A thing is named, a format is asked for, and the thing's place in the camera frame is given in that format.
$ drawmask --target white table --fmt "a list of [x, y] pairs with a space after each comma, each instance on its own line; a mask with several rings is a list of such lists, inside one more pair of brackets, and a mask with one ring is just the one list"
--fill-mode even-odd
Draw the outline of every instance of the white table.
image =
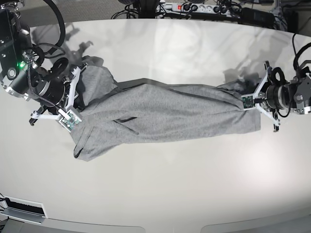
[[[118, 82], [219, 85], [262, 73], [265, 60], [288, 80], [294, 76], [291, 33], [186, 20], [74, 26], [80, 31], [70, 49], [92, 41], [85, 55], [102, 57]], [[308, 42], [296, 37], [297, 47]], [[290, 115], [279, 133], [262, 117], [259, 132], [121, 145], [87, 163], [73, 158], [75, 144], [56, 122], [29, 125], [36, 102], [1, 90], [0, 107], [0, 192], [44, 203], [52, 219], [199, 233], [206, 225], [277, 215], [311, 200], [311, 115]]]

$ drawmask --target table surface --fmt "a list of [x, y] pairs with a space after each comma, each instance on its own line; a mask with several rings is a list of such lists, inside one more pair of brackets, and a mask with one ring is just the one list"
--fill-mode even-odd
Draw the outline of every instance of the table surface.
[[[118, 82], [219, 85], [264, 72], [263, 62], [294, 76], [292, 34], [194, 20], [76, 22], [66, 45], [104, 59]], [[311, 38], [296, 37], [300, 48]], [[310, 59], [308, 53], [302, 60]], [[0, 192], [42, 202], [49, 218], [147, 233], [200, 232], [211, 224], [272, 216], [311, 201], [311, 116], [290, 115], [280, 132], [158, 144], [121, 145], [84, 162], [54, 121], [28, 123], [38, 108], [0, 90]]]

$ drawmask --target gray cloth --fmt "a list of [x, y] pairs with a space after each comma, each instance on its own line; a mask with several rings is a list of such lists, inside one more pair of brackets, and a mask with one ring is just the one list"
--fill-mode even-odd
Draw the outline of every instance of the gray cloth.
[[123, 143], [173, 142], [260, 130], [260, 114], [244, 111], [229, 85], [141, 84], [120, 88], [109, 70], [83, 73], [83, 122], [71, 132], [75, 158], [90, 161]]

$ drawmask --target vent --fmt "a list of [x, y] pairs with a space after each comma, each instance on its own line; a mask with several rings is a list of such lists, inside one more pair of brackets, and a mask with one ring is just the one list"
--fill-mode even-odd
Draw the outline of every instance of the vent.
[[48, 218], [42, 203], [5, 196], [2, 215], [15, 220], [41, 224]]

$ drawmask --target power strip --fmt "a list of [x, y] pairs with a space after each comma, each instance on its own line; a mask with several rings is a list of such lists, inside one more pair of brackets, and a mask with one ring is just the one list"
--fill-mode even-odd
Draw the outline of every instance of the power strip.
[[[182, 3], [165, 3], [163, 5], [165, 10], [171, 10], [176, 13], [188, 13], [189, 11], [186, 11], [184, 9], [184, 5]], [[217, 5], [206, 5], [206, 4], [192, 4], [191, 6], [196, 5], [198, 9], [196, 11], [193, 11], [194, 13], [201, 13], [201, 14], [213, 14], [213, 15], [223, 15], [231, 17], [231, 14], [228, 10], [221, 12], [220, 6]]]

